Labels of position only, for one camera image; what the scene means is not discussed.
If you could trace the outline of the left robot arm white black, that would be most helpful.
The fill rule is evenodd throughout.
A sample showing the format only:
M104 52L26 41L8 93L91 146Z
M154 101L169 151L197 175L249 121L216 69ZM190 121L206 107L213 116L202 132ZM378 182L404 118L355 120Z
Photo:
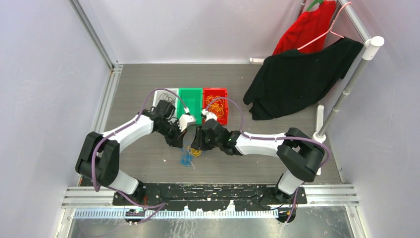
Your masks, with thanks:
M120 153L136 140L157 132L167 145L182 148L187 127L195 123L189 111L180 118L173 117L175 107L160 100L157 106L139 112L125 124L103 134L90 132L83 143L75 171L91 179L95 185L114 188L125 193L133 205L145 197L144 184L119 168Z

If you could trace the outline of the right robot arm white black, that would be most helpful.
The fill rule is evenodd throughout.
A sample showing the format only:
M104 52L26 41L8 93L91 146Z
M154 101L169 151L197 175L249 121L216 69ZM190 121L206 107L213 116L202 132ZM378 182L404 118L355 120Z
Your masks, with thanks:
M218 148L227 155L263 155L278 157L286 167L274 189L276 200L286 204L298 187L313 182L328 150L297 128L286 133L258 135L240 130L229 131L210 119L198 126L191 145L196 150Z

